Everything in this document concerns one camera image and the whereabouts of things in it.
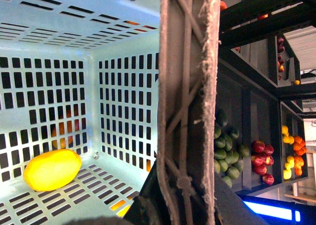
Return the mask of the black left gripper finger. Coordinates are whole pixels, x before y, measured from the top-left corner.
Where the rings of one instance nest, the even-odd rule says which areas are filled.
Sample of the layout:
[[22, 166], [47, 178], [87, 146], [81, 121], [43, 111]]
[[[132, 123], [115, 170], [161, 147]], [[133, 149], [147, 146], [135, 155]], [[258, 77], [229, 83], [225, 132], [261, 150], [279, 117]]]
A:
[[163, 199], [154, 163], [139, 195], [134, 197], [127, 213], [122, 217], [105, 217], [70, 220], [68, 225], [170, 225], [168, 208]]

